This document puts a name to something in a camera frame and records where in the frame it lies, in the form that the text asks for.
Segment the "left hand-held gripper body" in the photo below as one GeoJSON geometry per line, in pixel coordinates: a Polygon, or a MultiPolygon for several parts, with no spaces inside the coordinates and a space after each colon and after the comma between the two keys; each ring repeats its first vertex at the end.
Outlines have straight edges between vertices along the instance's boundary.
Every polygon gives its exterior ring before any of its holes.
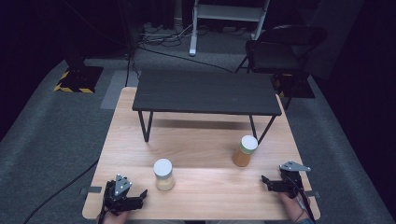
{"type": "Polygon", "coordinates": [[[144,204],[144,200],[134,200],[133,197],[128,197],[127,194],[132,186],[132,183],[126,176],[117,174],[114,180],[106,183],[104,193],[104,207],[111,213],[117,215],[120,212],[125,212],[127,203],[144,204]]]}

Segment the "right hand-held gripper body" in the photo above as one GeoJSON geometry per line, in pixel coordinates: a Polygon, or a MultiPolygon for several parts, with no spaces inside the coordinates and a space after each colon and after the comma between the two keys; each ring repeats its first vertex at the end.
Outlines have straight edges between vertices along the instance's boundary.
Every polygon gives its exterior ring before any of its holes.
{"type": "Polygon", "coordinates": [[[286,185],[285,192],[293,199],[304,188],[300,172],[310,172],[311,168],[295,161],[287,161],[279,166],[280,176],[286,185]]]}

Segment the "person's left hand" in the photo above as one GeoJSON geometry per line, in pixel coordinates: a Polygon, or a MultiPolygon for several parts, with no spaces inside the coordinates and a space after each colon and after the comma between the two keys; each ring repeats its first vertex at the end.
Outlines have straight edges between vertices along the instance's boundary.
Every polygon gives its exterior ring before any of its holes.
{"type": "Polygon", "coordinates": [[[112,213],[106,213],[103,216],[98,215],[96,218],[96,224],[125,224],[130,214],[130,211],[125,211],[118,215],[114,215],[112,213]]]}

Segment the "person's right hand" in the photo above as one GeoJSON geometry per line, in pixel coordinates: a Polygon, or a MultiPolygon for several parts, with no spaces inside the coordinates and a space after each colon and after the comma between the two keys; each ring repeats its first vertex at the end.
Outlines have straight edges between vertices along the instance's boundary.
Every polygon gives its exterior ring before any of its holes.
{"type": "Polygon", "coordinates": [[[285,192],[279,192],[278,196],[285,206],[288,217],[293,223],[298,224],[304,219],[309,218],[303,199],[300,195],[291,199],[285,192]]]}

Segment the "pale jar with white lid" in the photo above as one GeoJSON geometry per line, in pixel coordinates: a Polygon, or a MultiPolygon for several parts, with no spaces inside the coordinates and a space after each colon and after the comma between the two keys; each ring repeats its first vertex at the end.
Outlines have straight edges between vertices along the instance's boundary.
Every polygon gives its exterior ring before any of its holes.
{"type": "Polygon", "coordinates": [[[153,172],[156,176],[156,187],[162,191],[168,191],[175,185],[173,177],[173,164],[168,159],[162,158],[155,161],[153,172]]]}

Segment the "orange jar with white lid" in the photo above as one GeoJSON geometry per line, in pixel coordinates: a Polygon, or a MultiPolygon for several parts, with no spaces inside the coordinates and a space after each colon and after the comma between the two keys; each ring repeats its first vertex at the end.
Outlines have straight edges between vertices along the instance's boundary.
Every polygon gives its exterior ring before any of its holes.
{"type": "Polygon", "coordinates": [[[233,154],[233,162],[240,167],[246,167],[251,155],[258,147],[258,140],[252,135],[245,135],[241,138],[238,148],[233,154]]]}

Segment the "black base with hazard tape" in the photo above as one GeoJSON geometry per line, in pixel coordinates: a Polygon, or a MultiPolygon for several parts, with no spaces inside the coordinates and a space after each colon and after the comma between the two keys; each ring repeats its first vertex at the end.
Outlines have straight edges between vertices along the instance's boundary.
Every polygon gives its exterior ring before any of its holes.
{"type": "Polygon", "coordinates": [[[306,98],[314,99],[315,94],[313,93],[308,81],[306,79],[300,80],[297,84],[295,93],[292,94],[294,76],[285,75],[271,75],[271,81],[275,89],[276,94],[281,98],[306,98]]]}
{"type": "Polygon", "coordinates": [[[68,67],[62,74],[54,91],[95,93],[95,87],[104,68],[101,66],[87,66],[77,58],[65,59],[68,67]]]}

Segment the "black shelf riser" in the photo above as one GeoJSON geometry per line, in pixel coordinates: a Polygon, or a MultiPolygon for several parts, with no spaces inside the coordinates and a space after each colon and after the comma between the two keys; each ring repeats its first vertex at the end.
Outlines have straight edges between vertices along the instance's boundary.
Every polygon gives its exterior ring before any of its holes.
{"type": "Polygon", "coordinates": [[[132,110],[148,141],[152,121],[145,111],[199,114],[282,115],[271,79],[259,74],[146,70],[141,73],[132,110]]]}

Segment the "black folding chair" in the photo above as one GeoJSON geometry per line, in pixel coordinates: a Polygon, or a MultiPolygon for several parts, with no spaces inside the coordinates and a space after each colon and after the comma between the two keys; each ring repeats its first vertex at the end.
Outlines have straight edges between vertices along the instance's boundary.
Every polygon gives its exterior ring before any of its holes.
{"type": "Polygon", "coordinates": [[[280,76],[291,75],[288,101],[284,105],[288,109],[299,84],[309,76],[305,66],[310,54],[327,37],[328,32],[318,26],[286,24],[267,29],[245,44],[246,56],[235,73],[246,68],[248,73],[272,74],[274,82],[280,76]]]}

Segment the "white metal stand frame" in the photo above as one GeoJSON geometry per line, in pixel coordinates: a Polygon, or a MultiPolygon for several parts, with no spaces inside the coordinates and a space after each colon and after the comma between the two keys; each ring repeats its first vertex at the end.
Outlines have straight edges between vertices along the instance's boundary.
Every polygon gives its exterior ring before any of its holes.
{"type": "Polygon", "coordinates": [[[262,26],[270,2],[271,0],[264,0],[262,7],[234,7],[204,5],[200,4],[199,0],[195,0],[192,10],[192,32],[189,55],[193,57],[197,52],[197,29],[199,19],[256,22],[257,27],[255,33],[251,34],[251,39],[257,40],[262,33],[262,26]]]}

